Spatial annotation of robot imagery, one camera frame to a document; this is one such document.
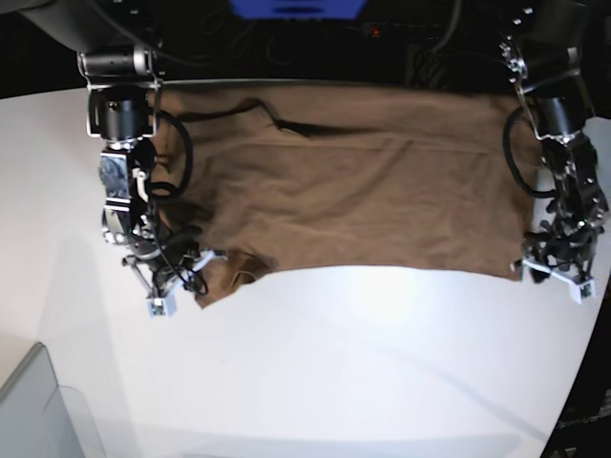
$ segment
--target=metal bracket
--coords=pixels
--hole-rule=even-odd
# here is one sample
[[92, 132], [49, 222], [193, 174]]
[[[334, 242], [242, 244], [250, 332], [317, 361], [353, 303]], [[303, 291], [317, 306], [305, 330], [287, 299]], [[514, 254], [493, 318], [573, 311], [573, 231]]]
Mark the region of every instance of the metal bracket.
[[555, 277], [567, 283], [569, 285], [571, 299], [577, 303], [583, 303], [583, 301], [588, 298], [596, 297], [596, 283], [593, 278], [589, 278], [586, 281], [580, 281], [578, 277], [571, 277], [547, 265], [528, 259], [519, 260], [514, 264], [514, 268], [520, 275], [520, 278], [522, 277], [523, 266], [527, 266], [538, 272], [543, 272], [544, 274], [549, 274], [551, 277]]
[[[200, 271], [203, 267], [208, 264], [211, 260], [226, 259], [224, 252], [214, 250], [202, 250], [200, 251], [200, 258], [193, 265], [191, 269], [193, 272]], [[174, 293], [177, 288], [184, 285], [184, 280], [190, 281], [194, 275], [190, 271], [180, 272], [180, 277], [176, 275], [172, 276], [162, 287], [157, 288], [157, 291], [153, 286], [146, 280], [140, 269], [138, 268], [139, 259], [134, 255], [129, 255], [124, 258], [123, 264], [129, 265], [138, 280], [147, 292], [145, 300], [146, 307], [149, 311], [151, 318], [154, 317], [167, 317], [170, 318], [177, 312], [176, 299]]]
[[584, 105], [588, 108], [590, 113], [594, 114], [592, 101], [588, 96], [585, 83], [581, 77], [578, 50], [576, 48], [567, 50], [571, 67], [569, 67], [565, 72], [554, 74], [550, 77], [543, 78], [537, 82], [527, 85], [525, 82], [528, 80], [529, 70], [524, 57], [519, 50], [519, 47], [514, 43], [511, 37], [507, 37], [506, 41], [502, 42], [499, 47], [501, 49], [502, 56], [505, 59], [507, 68], [516, 74], [516, 77], [512, 77], [510, 82], [514, 84], [514, 89], [516, 90], [519, 104], [524, 113], [528, 116], [528, 119], [533, 127], [535, 138], [539, 141], [551, 139], [562, 145], [566, 145], [571, 140], [575, 139], [579, 132], [575, 132], [570, 135], [552, 135], [549, 132], [542, 132], [537, 120], [535, 119], [535, 115], [533, 114], [533, 111], [526, 100], [526, 96], [544, 86], [556, 84], [567, 79], [573, 79], [577, 85]]
[[87, 135], [93, 138], [100, 138], [99, 99], [101, 91], [119, 85], [133, 85], [147, 89], [154, 93], [153, 101], [153, 116], [152, 124], [149, 132], [146, 132], [142, 137], [155, 136], [158, 129], [158, 117], [161, 104], [161, 86], [162, 79], [158, 77], [154, 69], [153, 54], [148, 50], [135, 46], [133, 56], [134, 74], [124, 74], [117, 76], [92, 75], [87, 70], [87, 55], [79, 53], [77, 55], [78, 70], [87, 80], [87, 90], [89, 91], [89, 100], [87, 107]]

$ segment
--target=white table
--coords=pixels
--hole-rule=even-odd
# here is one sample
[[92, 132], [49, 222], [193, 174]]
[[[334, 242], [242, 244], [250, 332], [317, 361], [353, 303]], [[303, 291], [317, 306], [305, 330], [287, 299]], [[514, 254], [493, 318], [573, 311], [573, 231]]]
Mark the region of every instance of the white table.
[[[559, 281], [344, 267], [269, 276], [204, 311], [179, 294], [173, 319], [150, 320], [101, 237], [85, 107], [84, 90], [0, 101], [0, 342], [48, 346], [109, 457], [540, 455], [600, 300], [577, 305]], [[604, 236], [600, 290], [610, 267]]]

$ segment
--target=black cable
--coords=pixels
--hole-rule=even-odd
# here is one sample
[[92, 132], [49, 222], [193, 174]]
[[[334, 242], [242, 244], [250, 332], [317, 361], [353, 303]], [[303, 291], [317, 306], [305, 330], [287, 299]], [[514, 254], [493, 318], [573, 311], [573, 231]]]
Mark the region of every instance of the black cable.
[[430, 60], [429, 49], [426, 47], [420, 48], [413, 56], [413, 75], [411, 77], [411, 85], [413, 87], [426, 87], [426, 83], [422, 80], [422, 71], [426, 68], [427, 62]]
[[186, 67], [207, 67], [210, 65], [209, 61], [199, 62], [195, 60], [189, 60], [189, 59], [185, 59], [184, 57], [180, 57], [179, 55], [175, 55], [171, 52], [162, 50], [159, 46], [155, 46], [154, 44], [149, 43], [147, 40], [145, 40], [141, 36], [136, 35], [132, 31], [130, 31], [127, 27], [125, 27], [123, 24], [118, 22], [109, 12], [106, 11], [104, 7], [102, 7], [99, 0], [86, 0], [86, 1], [89, 2], [89, 4], [95, 10], [95, 12], [97, 12], [97, 14], [99, 14], [100, 17], [104, 19], [104, 21], [106, 21], [113, 29], [115, 29], [122, 35], [125, 35], [134, 44], [139, 45], [142, 48], [150, 52], [154, 52], [158, 57], [175, 62], [177, 64], [180, 64]]
[[[200, 35], [207, 37], [221, 31], [231, 16], [232, 11], [229, 2], [223, 0], [214, 10], [212, 10], [200, 21]], [[211, 30], [207, 28], [208, 25], [213, 26]]]
[[430, 62], [430, 68], [428, 70], [429, 71], [427, 72], [427, 74], [425, 76], [425, 80], [427, 82], [427, 86], [430, 89], [434, 89], [433, 83], [435, 82], [435, 80], [439, 80], [441, 75], [445, 71], [444, 62], [441, 59], [438, 59], [438, 58], [437, 59], [432, 59], [431, 62]]
[[191, 140], [189, 132], [177, 117], [163, 110], [159, 110], [157, 112], [157, 116], [159, 119], [163, 119], [177, 131], [179, 131], [180, 138], [184, 144], [184, 172], [182, 173], [182, 178], [180, 179], [179, 185], [174, 186], [171, 183], [163, 181], [151, 183], [151, 191], [163, 190], [168, 192], [167, 196], [153, 195], [155, 200], [165, 201], [179, 198], [189, 186], [189, 181], [191, 180], [191, 175], [193, 174], [193, 141]]
[[197, 277], [201, 281], [201, 284], [203, 286], [203, 293], [201, 292], [201, 288], [198, 288], [196, 291], [194, 291], [195, 294], [198, 295], [198, 296], [202, 296], [202, 297], [207, 296], [208, 293], [210, 292], [210, 289], [208, 288], [208, 282], [203, 278], [203, 275], [201, 274], [201, 272], [200, 271], [194, 272], [191, 269], [189, 269], [189, 272], [191, 272], [191, 274], [193, 274], [194, 278]]
[[507, 166], [509, 167], [509, 171], [512, 173], [516, 183], [531, 198], [553, 198], [556, 195], [556, 190], [535, 191], [533, 188], [531, 188], [528, 183], [524, 181], [524, 178], [519, 172], [516, 162], [514, 161], [510, 135], [517, 119], [522, 115], [522, 112], [522, 107], [516, 108], [509, 116], [507, 116], [507, 121], [505, 121], [505, 127], [503, 128], [503, 153], [505, 154]]
[[265, 58], [267, 59], [268, 63], [279, 66], [279, 67], [284, 66], [284, 65], [290, 65], [290, 61], [288, 60], [277, 60], [274, 58], [272, 50], [273, 50], [274, 44], [276, 43], [277, 34], [278, 33], [275, 32], [273, 35], [271, 35], [271, 38], [267, 40], [267, 44], [265, 45]]
[[172, 273], [174, 275], [177, 276], [177, 278], [182, 280], [182, 284], [184, 284], [185, 286], [187, 286], [189, 289], [189, 291], [191, 291], [192, 293], [196, 294], [196, 295], [200, 295], [200, 296], [205, 296], [206, 294], [208, 294], [208, 285], [207, 283], [204, 281], [203, 284], [205, 285], [205, 293], [202, 293], [197, 286], [193, 283], [193, 281], [191, 280], [186, 280], [178, 271], [178, 269], [174, 266], [174, 264], [172, 264], [172, 262], [170, 262], [170, 260], [168, 259], [168, 257], [165, 255], [165, 251], [163, 248], [161, 248], [161, 244], [159, 243], [159, 239], [157, 237], [157, 229], [158, 229], [158, 218], [157, 218], [157, 212], [155, 211], [155, 209], [151, 206], [151, 204], [149, 204], [149, 214], [151, 217], [153, 217], [155, 219], [155, 226], [153, 227], [153, 230], [151, 231], [153, 234], [153, 242], [155, 243], [156, 248], [159, 250], [159, 254], [161, 255], [161, 258], [163, 259], [163, 261], [165, 262], [165, 264], [170, 268], [170, 270], [172, 271]]
[[446, 28], [446, 32], [439, 39], [439, 41], [432, 47], [432, 52], [440, 52], [452, 39], [456, 29], [458, 28], [458, 21], [460, 20], [460, 14], [462, 12], [462, 0], [454, 0], [454, 7], [452, 9], [452, 17], [450, 18], [450, 24]]
[[244, 61], [245, 58], [251, 56], [254, 31], [257, 27], [257, 21], [248, 23], [236, 37], [231, 40], [228, 47], [229, 58], [234, 62]]

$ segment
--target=brown cloth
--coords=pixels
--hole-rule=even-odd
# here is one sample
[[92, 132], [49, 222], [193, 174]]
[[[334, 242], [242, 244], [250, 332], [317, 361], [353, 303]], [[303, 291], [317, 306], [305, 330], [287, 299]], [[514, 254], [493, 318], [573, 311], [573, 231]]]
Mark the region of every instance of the brown cloth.
[[[400, 88], [274, 85], [164, 94], [195, 145], [191, 184], [162, 207], [228, 250], [204, 269], [217, 301], [269, 272], [402, 265], [511, 278], [532, 201], [501, 148], [509, 98]], [[517, 125], [532, 182], [540, 147]], [[161, 125], [153, 180], [178, 183], [183, 148]]]

